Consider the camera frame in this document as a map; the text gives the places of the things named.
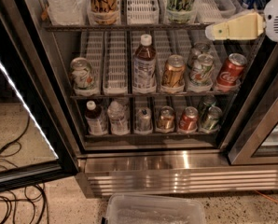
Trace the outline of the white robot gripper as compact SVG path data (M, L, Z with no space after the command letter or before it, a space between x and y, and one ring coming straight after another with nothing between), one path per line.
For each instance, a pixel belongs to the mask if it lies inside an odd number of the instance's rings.
M255 40L263 34L278 42L278 0L271 0L264 8L265 21L255 11L241 12L231 18L211 24L205 28L205 35L216 40Z

